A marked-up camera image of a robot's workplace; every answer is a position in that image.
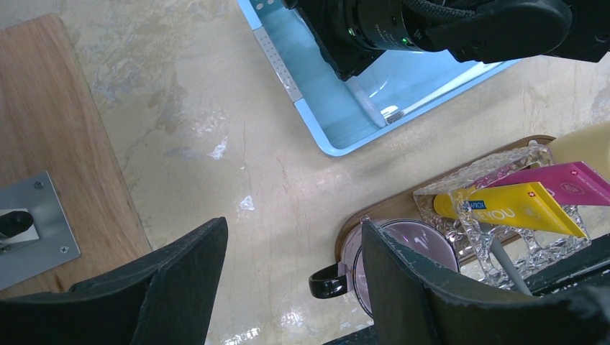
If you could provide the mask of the yellow toothpaste tube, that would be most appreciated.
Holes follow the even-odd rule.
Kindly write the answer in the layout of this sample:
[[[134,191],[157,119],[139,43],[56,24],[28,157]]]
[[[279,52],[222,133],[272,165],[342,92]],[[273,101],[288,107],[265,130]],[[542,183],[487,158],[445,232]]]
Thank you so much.
[[[482,189],[460,189],[436,195],[434,211],[445,218],[469,214],[486,224],[585,237],[586,233],[564,211],[541,183],[522,183]]]

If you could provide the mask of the white toothbrush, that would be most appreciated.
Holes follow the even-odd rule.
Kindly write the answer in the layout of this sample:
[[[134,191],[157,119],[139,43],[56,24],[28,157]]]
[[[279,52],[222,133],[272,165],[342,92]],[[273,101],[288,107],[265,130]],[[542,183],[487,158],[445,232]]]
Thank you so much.
[[[443,86],[440,86],[437,90],[431,92],[430,94],[423,97],[419,101],[413,103],[412,105],[407,106],[404,109],[397,109],[397,110],[393,110],[390,112],[382,113],[381,114],[382,126],[383,127],[389,126],[395,122],[398,122],[398,121],[406,118],[409,114],[416,111],[417,109],[420,109],[421,107],[427,105],[428,103],[445,95],[446,93],[449,93],[449,92],[455,90],[456,88],[461,87],[462,85],[466,84],[467,82],[470,82],[472,79],[477,78],[478,76],[481,76],[490,70],[493,70],[500,64],[501,63],[489,63],[489,64],[477,63],[473,67],[467,69],[465,72],[456,76],[455,78],[453,78],[452,80],[450,80],[449,82],[444,84]]]

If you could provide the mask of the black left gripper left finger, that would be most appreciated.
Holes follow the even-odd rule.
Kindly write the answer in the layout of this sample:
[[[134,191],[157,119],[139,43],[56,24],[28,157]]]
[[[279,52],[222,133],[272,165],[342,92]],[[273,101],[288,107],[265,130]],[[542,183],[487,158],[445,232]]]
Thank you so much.
[[[64,293],[1,301],[3,344],[203,344],[228,242],[213,218]]]

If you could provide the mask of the dark wooden oval tray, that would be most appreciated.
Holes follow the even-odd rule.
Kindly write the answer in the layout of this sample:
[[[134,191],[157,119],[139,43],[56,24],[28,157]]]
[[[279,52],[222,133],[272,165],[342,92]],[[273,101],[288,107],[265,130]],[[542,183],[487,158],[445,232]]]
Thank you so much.
[[[512,150],[520,147],[526,147],[531,141],[535,141],[539,144],[549,144],[555,137],[537,134],[530,137],[519,139],[510,144],[504,145],[503,147],[496,148],[493,151],[487,152],[477,158],[473,158],[470,161],[464,162],[462,165],[456,166],[451,170],[444,172],[443,174],[437,175],[429,180],[415,185],[411,188],[403,190],[395,195],[387,197],[376,203],[373,203],[359,211],[354,212],[352,215],[347,217],[344,224],[341,225],[338,232],[337,238],[334,243],[334,259],[335,262],[341,260],[342,246],[344,245],[347,235],[359,224],[361,216],[372,216],[374,219],[415,219],[421,221],[422,217],[419,209],[414,201],[414,191],[422,188],[430,183],[433,183],[445,176],[457,172],[471,163],[487,157],[492,154],[500,153],[507,150]]]

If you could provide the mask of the pink toothpaste tube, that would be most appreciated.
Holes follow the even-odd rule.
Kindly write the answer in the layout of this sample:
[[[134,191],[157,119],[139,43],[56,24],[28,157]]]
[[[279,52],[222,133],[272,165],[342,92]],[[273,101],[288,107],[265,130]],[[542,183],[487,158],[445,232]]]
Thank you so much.
[[[608,206],[609,182],[584,162],[569,162],[514,172],[491,187],[541,183],[561,206]]]

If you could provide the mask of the yellow ceramic mug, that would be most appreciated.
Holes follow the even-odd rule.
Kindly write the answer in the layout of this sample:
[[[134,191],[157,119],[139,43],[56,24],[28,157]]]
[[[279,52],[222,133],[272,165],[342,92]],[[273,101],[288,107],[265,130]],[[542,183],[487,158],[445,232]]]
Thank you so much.
[[[609,180],[609,121],[558,137],[548,147],[556,164],[583,161]]]

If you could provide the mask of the purple mug with black handle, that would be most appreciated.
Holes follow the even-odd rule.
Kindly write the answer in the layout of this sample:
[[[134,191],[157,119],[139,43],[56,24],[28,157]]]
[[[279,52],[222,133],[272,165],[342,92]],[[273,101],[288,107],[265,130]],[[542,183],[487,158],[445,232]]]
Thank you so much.
[[[460,272],[459,260],[453,246],[435,227],[407,218],[380,218],[374,219],[373,222],[399,244],[423,254],[453,272]],[[372,288],[370,284],[375,282],[380,285],[392,274],[383,267],[386,263],[384,257],[363,248],[362,238],[363,226],[359,224],[348,232],[344,244],[341,245],[339,261],[309,277],[309,291],[314,298],[321,300],[353,293],[366,314],[373,317],[374,307],[370,295],[381,288]]]

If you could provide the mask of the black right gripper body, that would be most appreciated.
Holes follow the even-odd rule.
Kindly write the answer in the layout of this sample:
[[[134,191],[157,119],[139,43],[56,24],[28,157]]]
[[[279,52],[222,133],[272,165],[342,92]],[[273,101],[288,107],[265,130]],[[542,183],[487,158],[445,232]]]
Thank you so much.
[[[341,81],[360,75],[387,50],[429,47],[424,18],[399,0],[293,0],[322,58]]]

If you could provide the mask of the clear textured glass dish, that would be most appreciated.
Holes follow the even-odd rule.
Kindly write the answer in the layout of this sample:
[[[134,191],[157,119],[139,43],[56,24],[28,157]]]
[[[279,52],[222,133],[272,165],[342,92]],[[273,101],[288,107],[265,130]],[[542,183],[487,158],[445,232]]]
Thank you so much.
[[[561,206],[540,182],[500,182],[517,173],[539,173],[553,164],[550,149],[530,140],[476,160],[414,191],[424,222],[453,245],[459,260],[476,259],[481,282],[502,289],[514,284],[491,245],[519,240],[512,264],[522,279],[591,244],[577,206]]]

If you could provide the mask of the grey toothbrush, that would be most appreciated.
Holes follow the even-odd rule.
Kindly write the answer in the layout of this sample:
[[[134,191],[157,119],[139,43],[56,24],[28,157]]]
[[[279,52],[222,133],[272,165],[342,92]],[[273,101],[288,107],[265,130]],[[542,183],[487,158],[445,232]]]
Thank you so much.
[[[525,295],[532,296],[531,291],[527,287],[525,281],[522,279],[521,275],[519,274],[518,270],[514,266],[510,257],[504,250],[504,247],[502,246],[501,242],[495,236],[491,237],[490,250],[491,250],[493,256],[496,258],[496,260],[502,266],[502,268],[504,269],[504,271],[506,272],[506,274],[508,275],[510,280],[513,282],[514,287],[519,292],[521,292]]]

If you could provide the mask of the light blue perforated plastic basket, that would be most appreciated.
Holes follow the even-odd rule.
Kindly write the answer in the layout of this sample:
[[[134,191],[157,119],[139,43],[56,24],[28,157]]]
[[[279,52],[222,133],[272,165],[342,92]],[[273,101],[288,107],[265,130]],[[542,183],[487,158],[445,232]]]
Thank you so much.
[[[346,155],[508,68],[493,70],[382,126],[381,114],[404,109],[477,63],[447,52],[389,51],[360,75],[341,81],[301,17],[280,1],[241,1],[240,9],[314,141],[325,154]]]

